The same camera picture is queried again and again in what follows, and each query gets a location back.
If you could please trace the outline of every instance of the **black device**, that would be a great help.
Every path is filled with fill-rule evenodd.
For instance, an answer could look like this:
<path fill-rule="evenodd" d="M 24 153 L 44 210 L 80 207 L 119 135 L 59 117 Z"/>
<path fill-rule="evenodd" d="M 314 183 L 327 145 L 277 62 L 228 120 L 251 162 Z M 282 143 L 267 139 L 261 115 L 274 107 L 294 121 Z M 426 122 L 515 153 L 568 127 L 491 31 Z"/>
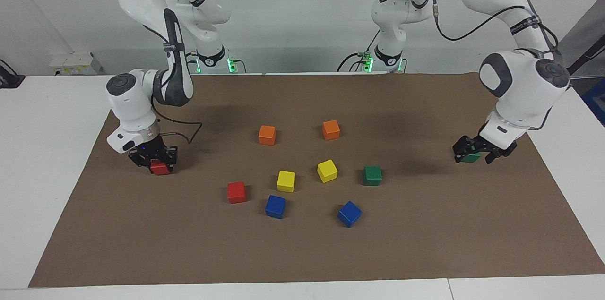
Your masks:
<path fill-rule="evenodd" d="M 0 59 L 0 63 L 0 89 L 17 89 L 26 77 L 17 74 L 6 61 Z"/>

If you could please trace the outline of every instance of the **green led light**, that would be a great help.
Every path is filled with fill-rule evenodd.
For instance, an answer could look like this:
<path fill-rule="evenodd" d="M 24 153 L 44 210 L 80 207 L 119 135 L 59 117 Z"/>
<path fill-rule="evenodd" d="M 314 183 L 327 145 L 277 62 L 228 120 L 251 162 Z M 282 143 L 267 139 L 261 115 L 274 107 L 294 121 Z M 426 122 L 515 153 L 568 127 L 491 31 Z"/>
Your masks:
<path fill-rule="evenodd" d="M 372 72 L 372 67 L 374 66 L 374 58 L 370 57 L 370 61 L 368 61 L 363 70 L 365 70 L 365 72 Z"/>
<path fill-rule="evenodd" d="M 227 57 L 227 65 L 229 65 L 230 73 L 237 72 L 237 66 L 235 63 L 233 63 L 233 60 L 231 60 L 231 58 Z"/>

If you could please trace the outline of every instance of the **blue cube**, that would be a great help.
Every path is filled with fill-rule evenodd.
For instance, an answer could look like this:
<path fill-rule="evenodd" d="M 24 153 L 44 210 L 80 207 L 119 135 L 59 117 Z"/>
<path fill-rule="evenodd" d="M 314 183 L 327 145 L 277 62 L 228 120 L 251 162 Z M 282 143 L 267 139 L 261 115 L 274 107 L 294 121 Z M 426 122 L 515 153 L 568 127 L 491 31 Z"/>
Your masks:
<path fill-rule="evenodd" d="M 361 209 L 357 208 L 355 203 L 348 201 L 344 207 L 338 212 L 338 218 L 346 225 L 346 227 L 352 227 L 354 223 L 359 220 L 361 216 Z"/>
<path fill-rule="evenodd" d="M 265 207 L 267 216 L 282 219 L 285 213 L 285 198 L 271 195 L 268 197 L 267 206 Z"/>

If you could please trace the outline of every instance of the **cube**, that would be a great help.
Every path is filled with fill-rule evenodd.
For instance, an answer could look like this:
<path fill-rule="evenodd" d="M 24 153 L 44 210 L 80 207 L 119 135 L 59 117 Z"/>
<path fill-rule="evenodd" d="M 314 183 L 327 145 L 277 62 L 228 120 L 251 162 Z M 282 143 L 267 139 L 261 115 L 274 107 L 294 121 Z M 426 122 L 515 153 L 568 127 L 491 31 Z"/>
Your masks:
<path fill-rule="evenodd" d="M 339 220 L 346 225 L 346 227 L 352 227 L 359 217 L 361 216 L 361 209 L 359 209 L 355 203 L 348 201 L 344 207 L 338 212 Z"/>
<path fill-rule="evenodd" d="M 322 132 L 324 133 L 326 141 L 337 139 L 340 137 L 338 122 L 335 120 L 325 121 L 324 126 L 322 126 Z"/>
<path fill-rule="evenodd" d="M 294 192 L 296 174 L 290 171 L 280 171 L 277 177 L 277 190 L 281 192 Z"/>
<path fill-rule="evenodd" d="M 151 173 L 156 176 L 170 175 L 172 173 L 166 163 L 160 160 L 151 161 L 151 164 L 149 165 L 149 171 L 151 171 Z"/>
<path fill-rule="evenodd" d="M 363 185 L 379 186 L 382 182 L 382 171 L 379 166 L 367 166 L 363 169 Z"/>
<path fill-rule="evenodd" d="M 270 217 L 284 218 L 285 213 L 285 198 L 271 195 L 268 197 L 267 205 L 265 207 L 265 214 Z"/>
<path fill-rule="evenodd" d="M 244 182 L 227 184 L 227 199 L 232 205 L 248 201 L 246 198 L 246 184 Z"/>
<path fill-rule="evenodd" d="M 334 165 L 333 160 L 327 160 L 317 165 L 317 174 L 320 176 L 322 182 L 327 183 L 337 179 L 338 169 Z"/>
<path fill-rule="evenodd" d="M 462 158 L 462 160 L 460 160 L 461 163 L 475 163 L 479 160 L 479 158 L 481 158 L 481 153 L 477 152 L 475 154 L 470 154 L 465 156 L 464 158 Z"/>
<path fill-rule="evenodd" d="M 277 131 L 275 126 L 263 125 L 259 131 L 259 143 L 262 145 L 275 145 Z"/>

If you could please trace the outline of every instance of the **blue object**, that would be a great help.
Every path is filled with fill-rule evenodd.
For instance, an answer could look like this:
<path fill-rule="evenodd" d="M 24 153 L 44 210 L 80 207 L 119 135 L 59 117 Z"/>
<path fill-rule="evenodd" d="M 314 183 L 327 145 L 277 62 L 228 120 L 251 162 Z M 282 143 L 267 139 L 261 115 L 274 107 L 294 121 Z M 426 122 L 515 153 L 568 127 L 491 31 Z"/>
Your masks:
<path fill-rule="evenodd" d="M 271 195 L 268 197 L 267 206 L 265 207 L 267 216 L 282 219 L 285 213 L 285 198 Z"/>
<path fill-rule="evenodd" d="M 348 201 L 344 207 L 338 212 L 338 218 L 346 225 L 352 227 L 361 216 L 361 209 L 357 208 L 355 203 Z"/>
<path fill-rule="evenodd" d="M 590 91 L 582 96 L 588 108 L 605 126 L 605 79 L 594 85 Z"/>

